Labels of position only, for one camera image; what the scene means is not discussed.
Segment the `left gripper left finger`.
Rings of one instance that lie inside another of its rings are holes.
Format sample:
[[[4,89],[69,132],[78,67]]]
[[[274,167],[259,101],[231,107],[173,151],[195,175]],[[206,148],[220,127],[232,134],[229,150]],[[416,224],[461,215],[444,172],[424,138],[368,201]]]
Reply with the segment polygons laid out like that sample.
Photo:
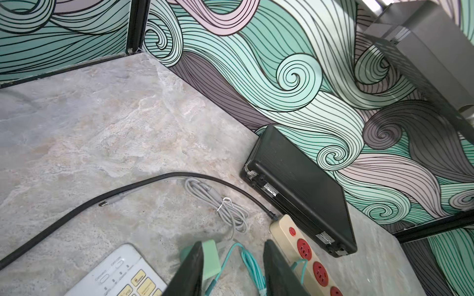
[[[162,296],[200,296],[203,269],[204,252],[202,242],[198,241],[192,246]]]

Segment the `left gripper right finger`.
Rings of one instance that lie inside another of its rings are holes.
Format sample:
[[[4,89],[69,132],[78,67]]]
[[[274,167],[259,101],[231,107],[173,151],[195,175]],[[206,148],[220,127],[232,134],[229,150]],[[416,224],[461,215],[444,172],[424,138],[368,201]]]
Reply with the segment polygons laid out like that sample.
[[[268,296],[308,296],[272,240],[264,244],[264,270]]]

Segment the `light green charger adapter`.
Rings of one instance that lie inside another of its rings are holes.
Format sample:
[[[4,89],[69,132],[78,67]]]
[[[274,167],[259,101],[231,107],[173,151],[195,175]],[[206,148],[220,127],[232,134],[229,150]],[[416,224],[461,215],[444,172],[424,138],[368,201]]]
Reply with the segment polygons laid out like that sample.
[[[180,252],[180,262],[184,268],[184,279],[186,281],[194,280],[198,278],[198,272],[196,271],[195,263],[185,263],[186,257],[190,254],[192,245],[185,247]],[[208,280],[216,276],[221,272],[222,267],[220,263],[220,258],[218,255],[218,248],[215,240],[210,239],[202,242],[202,252],[203,252],[203,268],[202,268],[202,280]]]

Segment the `yellow keyboard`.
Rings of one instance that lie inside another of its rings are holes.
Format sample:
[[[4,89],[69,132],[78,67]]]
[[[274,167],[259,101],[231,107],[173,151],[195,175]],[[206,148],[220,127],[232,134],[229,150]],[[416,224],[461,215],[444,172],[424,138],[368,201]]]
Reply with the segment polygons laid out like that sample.
[[[68,296],[160,296],[167,284],[131,244],[123,244],[94,267]]]

